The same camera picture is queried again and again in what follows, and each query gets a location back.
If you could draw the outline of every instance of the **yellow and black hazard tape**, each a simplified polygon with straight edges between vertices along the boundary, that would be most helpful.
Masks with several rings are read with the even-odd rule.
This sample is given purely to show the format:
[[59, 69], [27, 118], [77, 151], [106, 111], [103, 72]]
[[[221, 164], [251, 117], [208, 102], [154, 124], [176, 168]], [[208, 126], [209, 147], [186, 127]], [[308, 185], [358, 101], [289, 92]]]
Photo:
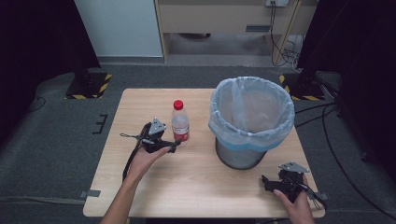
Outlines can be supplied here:
[[[290, 93], [290, 88], [288, 84], [286, 83], [286, 79], [283, 75], [279, 76], [280, 83], [282, 84], [283, 89], [285, 89], [286, 92]], [[316, 101], [316, 100], [324, 100], [324, 97], [317, 97], [317, 96], [309, 96], [309, 95], [290, 95], [292, 100], [311, 100], [311, 101]]]
[[83, 99], [101, 98], [105, 93], [105, 90], [108, 86], [108, 82], [110, 81], [111, 77], [112, 75], [107, 74], [100, 86], [100, 89], [98, 90], [98, 92], [95, 92], [94, 94], [71, 94], [71, 95], [66, 95], [66, 99], [83, 100]]

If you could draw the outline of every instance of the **bottle cap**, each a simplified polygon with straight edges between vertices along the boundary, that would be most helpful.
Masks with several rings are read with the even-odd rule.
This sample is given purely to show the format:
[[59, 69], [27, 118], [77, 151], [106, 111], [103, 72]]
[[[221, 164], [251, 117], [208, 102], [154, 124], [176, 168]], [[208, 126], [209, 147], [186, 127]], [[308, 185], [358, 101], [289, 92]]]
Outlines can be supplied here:
[[174, 109], [181, 110], [183, 108], [183, 102], [181, 100], [174, 101]]

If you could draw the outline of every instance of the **gray floor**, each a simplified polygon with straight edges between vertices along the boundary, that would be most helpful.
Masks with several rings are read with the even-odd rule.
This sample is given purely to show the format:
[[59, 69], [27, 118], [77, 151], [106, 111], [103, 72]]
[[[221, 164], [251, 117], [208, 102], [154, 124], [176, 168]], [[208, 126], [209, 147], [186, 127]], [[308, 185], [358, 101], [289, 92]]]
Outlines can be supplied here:
[[[114, 77], [104, 97], [97, 100], [64, 99], [72, 74], [44, 82], [37, 89], [37, 95], [47, 102], [36, 112], [26, 115], [0, 154], [0, 197], [83, 201], [78, 197], [79, 192], [90, 188], [122, 90], [216, 88], [224, 78], [237, 76], [263, 77], [278, 82], [279, 75], [294, 71], [292, 63], [274, 66], [264, 44], [259, 35], [212, 35], [201, 39], [177, 35], [167, 63], [103, 64], [102, 70]], [[291, 43], [288, 48], [299, 49]], [[299, 111], [329, 102], [332, 98], [326, 95], [325, 101], [295, 101], [294, 105]], [[32, 107], [42, 104], [43, 101], [38, 99]], [[321, 112], [322, 109], [318, 108], [299, 113], [295, 124], [320, 116]], [[96, 122], [102, 120], [100, 114], [108, 114], [106, 126], [102, 134], [92, 134], [98, 128]], [[320, 119], [297, 129], [318, 188], [331, 197], [326, 216], [317, 219], [317, 223], [395, 223], [367, 203], [348, 180], [364, 197], [396, 216], [394, 183], [381, 166], [360, 161], [361, 148], [342, 118], [331, 113], [325, 124], [333, 153], [326, 143]], [[98, 221], [98, 218], [84, 217], [82, 205], [0, 203], [0, 223]], [[144, 222], [144, 219], [134, 219], [134, 223]]]

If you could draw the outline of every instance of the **black cable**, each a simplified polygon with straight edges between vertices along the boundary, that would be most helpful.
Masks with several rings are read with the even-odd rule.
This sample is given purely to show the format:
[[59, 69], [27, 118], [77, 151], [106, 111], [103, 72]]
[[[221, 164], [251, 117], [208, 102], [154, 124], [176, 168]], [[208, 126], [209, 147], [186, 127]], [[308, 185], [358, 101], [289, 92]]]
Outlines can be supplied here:
[[282, 179], [288, 179], [289, 184], [292, 184], [293, 186], [299, 187], [301, 190], [305, 191], [307, 195], [310, 195], [313, 197], [312, 201], [314, 202], [314, 205], [317, 209], [320, 209], [318, 206], [317, 200], [323, 205], [324, 210], [327, 210], [327, 204], [311, 189], [309, 186], [306, 184], [300, 184], [297, 181], [291, 179], [290, 177], [286, 175], [282, 175]]
[[[323, 108], [322, 116], [325, 114], [326, 108], [327, 108], [327, 106], [325, 106], [325, 107]], [[367, 203], [369, 203], [372, 207], [374, 207], [375, 209], [377, 209], [377, 210], [378, 210], [379, 212], [381, 212], [382, 214], [384, 214], [384, 215], [390, 217], [390, 218], [393, 219], [393, 220], [396, 220], [396, 217], [394, 217], [394, 216], [392, 216], [391, 214], [387, 213], [387, 212], [384, 211], [382, 208], [380, 208], [378, 205], [376, 205], [375, 203], [373, 203], [369, 198], [367, 198], [367, 197], [359, 190], [359, 188], [353, 183], [353, 181], [350, 179], [349, 175], [347, 174], [346, 170], [345, 170], [344, 167], [342, 166], [341, 162], [338, 160], [338, 158], [337, 158], [337, 156], [335, 155], [335, 152], [334, 152], [334, 150], [333, 150], [333, 148], [332, 148], [332, 144], [331, 144], [331, 142], [330, 142], [329, 135], [327, 134], [326, 123], [325, 123], [325, 121], [324, 121], [324, 117], [325, 117], [325, 116], [322, 117], [322, 124], [323, 124], [323, 131], [324, 131], [324, 134], [325, 134], [325, 136], [326, 136], [327, 144], [328, 144], [328, 146], [329, 146], [330, 152], [332, 153], [332, 156], [334, 157], [334, 159], [335, 159], [335, 161], [337, 162], [338, 166], [340, 167], [342, 173], [343, 173], [344, 176], [346, 177], [346, 180], [349, 182], [349, 184], [352, 186], [352, 188], [353, 188], [354, 190], [356, 190], [356, 191], [359, 193], [359, 195], [360, 195]]]
[[315, 117], [315, 118], [313, 118], [313, 119], [309, 119], [309, 120], [307, 120], [307, 121], [305, 121], [305, 122], [303, 122], [303, 123], [301, 123], [301, 124], [296, 124], [296, 125], [294, 125], [294, 127], [295, 127], [295, 128], [300, 128], [301, 126], [303, 126], [303, 125], [305, 125], [305, 124], [307, 124], [307, 123], [309, 123], [309, 122], [311, 122], [311, 121], [313, 121], [313, 120], [315, 120], [315, 119], [320, 119], [320, 118], [323, 118], [323, 117], [327, 117], [327, 116], [329, 116], [332, 112], [334, 112], [336, 109], [337, 109], [337, 107], [334, 107], [334, 108], [332, 108], [329, 112], [327, 112], [326, 114], [321, 115], [321, 116], [317, 116], [317, 117]]
[[292, 42], [291, 40], [288, 40], [288, 42], [290, 42], [294, 48], [296, 47], [296, 44], [294, 42]]
[[295, 114], [299, 114], [299, 113], [305, 112], [307, 110], [323, 107], [323, 106], [326, 106], [326, 105], [335, 105], [335, 102], [324, 104], [324, 105], [315, 105], [315, 106], [312, 106], [312, 107], [308, 107], [306, 109], [302, 109], [302, 110], [299, 110], [299, 111], [295, 112]]
[[32, 112], [35, 112], [35, 111], [41, 109], [41, 108], [47, 103], [46, 99], [44, 99], [44, 98], [41, 97], [41, 96], [37, 96], [35, 99], [36, 99], [37, 101], [41, 99], [41, 100], [43, 100], [44, 102], [43, 102], [43, 104], [42, 104], [41, 106], [39, 106], [38, 108], [28, 110], [28, 111], [27, 111], [28, 113], [32, 113]]
[[[270, 35], [271, 35], [271, 41], [272, 41], [272, 54], [271, 54], [271, 63], [273, 64], [273, 66], [282, 66], [286, 63], [288, 63], [288, 60], [285, 59], [284, 55], [282, 54], [280, 48], [277, 46], [277, 44], [274, 41], [274, 36], [273, 36], [273, 27], [274, 27], [274, 23], [275, 23], [275, 15], [276, 15], [276, 3], [275, 1], [271, 1], [271, 29], [270, 29]], [[274, 62], [274, 47], [277, 48], [277, 50], [279, 51], [279, 53], [282, 55], [283, 60], [285, 61], [282, 64], [275, 64]]]
[[283, 50], [286, 51], [289, 54], [299, 55], [299, 56], [296, 56], [297, 58], [300, 57], [300, 53], [295, 51], [295, 50], [291, 50], [291, 49], [283, 49]]
[[139, 135], [130, 135], [130, 134], [126, 134], [126, 133], [120, 133], [120, 136], [121, 137], [132, 137], [132, 138], [135, 138], [135, 139], [140, 138]]
[[[142, 129], [142, 131], [140, 132], [139, 136], [147, 136], [147, 135], [149, 134], [149, 128], [150, 128], [150, 126], [151, 126], [151, 122], [147, 123], [147, 124], [143, 127], [143, 129]], [[120, 134], [120, 136], [125, 136], [125, 135], [126, 135], [126, 136], [132, 136], [132, 135], [128, 135], [128, 134], [125, 134], [125, 133], [121, 133], [121, 134]], [[126, 176], [128, 175], [129, 169], [130, 169], [130, 167], [131, 167], [132, 160], [134, 159], [134, 156], [136, 155], [137, 151], [138, 151], [141, 147], [144, 146], [144, 145], [143, 145], [143, 138], [142, 138], [142, 139], [141, 139], [141, 138], [136, 139], [136, 140], [137, 140], [137, 141], [136, 141], [136, 146], [134, 147], [134, 150], [132, 151], [131, 155], [129, 156], [128, 161], [126, 162], [125, 168], [124, 168], [124, 170], [123, 170], [123, 172], [122, 172], [122, 181], [124, 181], [124, 179], [125, 179]]]

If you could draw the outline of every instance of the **wooden cabinet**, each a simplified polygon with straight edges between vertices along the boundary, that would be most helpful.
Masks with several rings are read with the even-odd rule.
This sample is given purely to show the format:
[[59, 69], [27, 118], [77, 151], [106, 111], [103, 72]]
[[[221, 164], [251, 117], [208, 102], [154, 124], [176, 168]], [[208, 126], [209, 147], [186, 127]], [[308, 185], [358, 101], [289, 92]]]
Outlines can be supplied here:
[[304, 35], [317, 0], [289, 0], [273, 10], [263, 0], [155, 0], [157, 20], [166, 60], [171, 34], [241, 34], [247, 27], [273, 35], [282, 49], [288, 35]]

